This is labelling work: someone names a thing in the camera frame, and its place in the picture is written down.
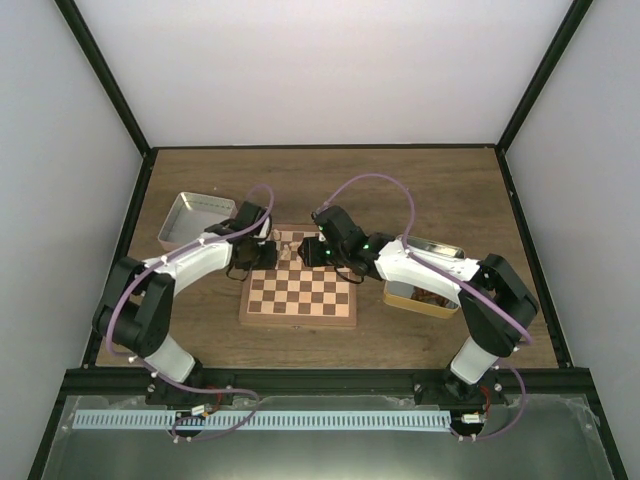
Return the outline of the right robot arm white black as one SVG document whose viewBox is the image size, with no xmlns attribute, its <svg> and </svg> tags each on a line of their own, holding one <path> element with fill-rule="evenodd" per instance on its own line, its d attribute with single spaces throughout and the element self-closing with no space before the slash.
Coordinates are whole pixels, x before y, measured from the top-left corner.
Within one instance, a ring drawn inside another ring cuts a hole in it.
<svg viewBox="0 0 640 480">
<path fill-rule="evenodd" d="M 509 357 L 520 342 L 530 342 L 527 329 L 539 303 L 503 257 L 489 254 L 474 260 L 447 245 L 424 240 L 410 244 L 406 235 L 367 234 L 337 205 L 311 218 L 319 233 L 298 248 L 306 266 L 348 269 L 357 283 L 372 278 L 404 284 L 461 310 L 469 336 L 444 375 L 443 388 L 451 400 L 471 400 L 498 360 Z"/>
</svg>

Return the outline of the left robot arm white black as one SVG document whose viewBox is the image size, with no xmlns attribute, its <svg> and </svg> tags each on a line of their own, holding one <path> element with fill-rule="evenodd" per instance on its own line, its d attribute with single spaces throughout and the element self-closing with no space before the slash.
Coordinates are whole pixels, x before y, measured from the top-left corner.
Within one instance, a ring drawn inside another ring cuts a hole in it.
<svg viewBox="0 0 640 480">
<path fill-rule="evenodd" d="M 233 218 L 206 228 L 196 239 L 160 257 L 130 257 L 113 267 L 93 317 L 93 328 L 108 347 L 126 349 L 169 379 L 169 391 L 181 403 L 196 402 L 203 377 L 194 372 L 196 358 L 170 333 L 174 298 L 206 275 L 240 270 L 272 270 L 277 247 L 268 239 L 271 209 L 249 201 Z"/>
</svg>

